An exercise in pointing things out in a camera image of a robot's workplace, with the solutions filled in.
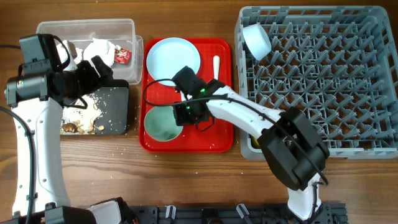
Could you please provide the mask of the mint green bowl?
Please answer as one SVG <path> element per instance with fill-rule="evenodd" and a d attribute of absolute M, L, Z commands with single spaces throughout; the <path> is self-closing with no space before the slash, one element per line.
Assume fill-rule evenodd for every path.
<path fill-rule="evenodd" d="M 167 142 L 177 138 L 183 131 L 177 126 L 172 106 L 155 106 L 144 118 L 146 133 L 156 141 Z"/>

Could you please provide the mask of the rice and food leftovers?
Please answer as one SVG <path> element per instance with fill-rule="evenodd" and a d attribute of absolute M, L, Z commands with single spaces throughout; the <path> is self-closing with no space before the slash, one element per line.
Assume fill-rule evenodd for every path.
<path fill-rule="evenodd" d="M 61 135 L 95 134 L 95 122 L 104 112 L 100 108 L 101 98 L 94 93 L 82 97 L 87 109 L 64 107 L 60 127 Z"/>

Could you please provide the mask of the white plastic spoon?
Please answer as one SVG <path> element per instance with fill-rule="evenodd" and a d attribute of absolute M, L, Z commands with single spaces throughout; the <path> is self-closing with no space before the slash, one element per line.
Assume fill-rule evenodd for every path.
<path fill-rule="evenodd" d="M 220 57 L 215 55 L 213 57 L 213 78 L 215 80 L 219 79 L 219 71 L 220 71 Z"/>

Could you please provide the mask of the light blue plate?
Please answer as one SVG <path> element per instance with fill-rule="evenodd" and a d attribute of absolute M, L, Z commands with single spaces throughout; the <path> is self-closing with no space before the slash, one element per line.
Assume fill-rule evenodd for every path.
<path fill-rule="evenodd" d="M 154 80 L 171 79 L 183 67 L 189 67 L 197 74 L 200 64 L 198 49 L 178 37 L 158 41 L 150 48 L 146 58 L 147 71 Z"/>

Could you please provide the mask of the red snack wrapper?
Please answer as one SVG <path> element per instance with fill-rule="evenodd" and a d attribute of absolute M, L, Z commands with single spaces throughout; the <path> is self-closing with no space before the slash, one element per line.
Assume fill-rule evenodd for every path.
<path fill-rule="evenodd" d="M 120 64 L 128 64 L 132 57 L 132 51 L 122 48 L 119 45 L 115 46 L 114 61 Z"/>

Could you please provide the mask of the yellow plastic cup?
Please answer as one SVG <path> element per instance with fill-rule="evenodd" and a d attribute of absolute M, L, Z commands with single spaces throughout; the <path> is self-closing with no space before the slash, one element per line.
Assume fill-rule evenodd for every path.
<path fill-rule="evenodd" d="M 256 149 L 260 148 L 260 145 L 259 145 L 257 139 L 253 136 L 251 136 L 251 145 L 253 148 L 256 148 Z"/>

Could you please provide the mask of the light blue food bowl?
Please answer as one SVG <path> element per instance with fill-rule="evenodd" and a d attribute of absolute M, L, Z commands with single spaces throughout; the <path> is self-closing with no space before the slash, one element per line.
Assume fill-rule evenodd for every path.
<path fill-rule="evenodd" d="M 243 37 L 252 56 L 261 61 L 271 52 L 271 41 L 260 24 L 253 24 L 243 28 Z"/>

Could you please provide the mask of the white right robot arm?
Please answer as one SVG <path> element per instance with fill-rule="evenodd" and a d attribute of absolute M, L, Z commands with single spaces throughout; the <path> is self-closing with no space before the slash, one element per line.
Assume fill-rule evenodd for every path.
<path fill-rule="evenodd" d="M 315 220 L 322 204 L 318 187 L 328 185 L 322 171 L 330 151 L 301 110 L 261 106 L 217 79 L 204 81 L 188 66 L 170 82 L 185 97 L 168 105 L 178 126 L 220 119 L 250 134 L 272 173 L 287 187 L 288 209 L 301 222 Z"/>

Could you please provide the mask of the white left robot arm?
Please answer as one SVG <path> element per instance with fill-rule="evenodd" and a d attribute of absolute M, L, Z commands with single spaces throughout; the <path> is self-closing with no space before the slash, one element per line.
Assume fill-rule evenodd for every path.
<path fill-rule="evenodd" d="M 61 60 L 60 38 L 34 34 L 19 41 L 24 63 L 8 79 L 3 112 L 17 134 L 17 191 L 13 223 L 136 223 L 120 197 L 75 208 L 65 188 L 60 150 L 64 107 L 101 87 L 116 83 L 112 69 L 95 56 L 77 65 Z"/>

